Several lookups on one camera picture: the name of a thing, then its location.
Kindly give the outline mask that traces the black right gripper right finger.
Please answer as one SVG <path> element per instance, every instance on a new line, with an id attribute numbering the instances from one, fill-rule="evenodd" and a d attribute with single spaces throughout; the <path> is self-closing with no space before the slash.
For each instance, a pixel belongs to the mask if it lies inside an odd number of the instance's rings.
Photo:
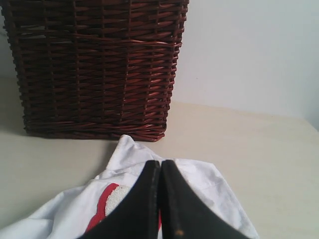
<path id="1" fill-rule="evenodd" d="M 172 160 L 161 163 L 159 210 L 164 239 L 246 239 L 195 194 Z"/>

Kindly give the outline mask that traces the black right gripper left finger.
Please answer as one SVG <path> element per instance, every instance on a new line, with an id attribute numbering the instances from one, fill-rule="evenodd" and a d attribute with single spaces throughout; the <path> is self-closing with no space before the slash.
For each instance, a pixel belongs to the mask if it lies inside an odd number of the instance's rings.
<path id="1" fill-rule="evenodd" d="M 97 212 L 91 218 L 83 239 L 156 239 L 160 229 L 157 189 L 160 163 L 145 163 L 137 181 L 122 201 L 106 214 L 106 206 L 118 184 L 112 183 L 103 191 Z"/>

